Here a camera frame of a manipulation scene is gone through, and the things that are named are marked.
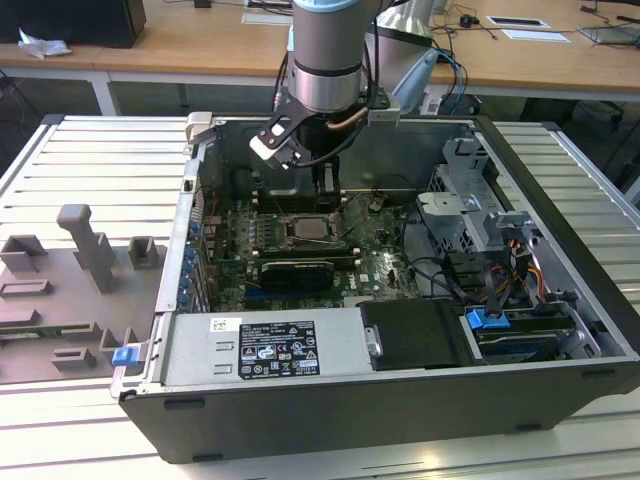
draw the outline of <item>chip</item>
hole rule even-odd
[[[330,236],[327,219],[322,217],[300,217],[294,220],[295,236],[305,240],[325,240]]]

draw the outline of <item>barcode sticker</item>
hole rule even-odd
[[[211,332],[239,332],[242,317],[214,317],[211,319]]]

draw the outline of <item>white paper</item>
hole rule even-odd
[[[564,42],[571,43],[567,37],[561,33],[553,32],[533,32],[530,30],[508,30],[503,29],[504,33],[511,40],[537,40],[539,42]]]
[[[62,40],[40,40],[27,35],[20,29],[18,46],[29,55],[44,60],[45,55],[66,55],[71,53],[67,44]]]

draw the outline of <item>copper pipe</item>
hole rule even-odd
[[[351,125],[356,123],[358,120],[361,120],[364,117],[366,117],[368,113],[369,113],[369,107],[362,107],[360,110],[358,110],[356,113],[351,115],[346,120],[343,120],[338,123],[327,122],[327,129],[331,132],[338,132],[340,130],[344,130],[345,128],[350,127]]]

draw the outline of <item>blue connector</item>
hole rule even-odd
[[[139,365],[140,347],[118,347],[113,352],[111,365],[114,367],[136,367]]]
[[[474,308],[466,315],[467,321],[473,330],[477,328],[509,328],[509,319],[503,313],[499,317],[487,315],[484,308]]]

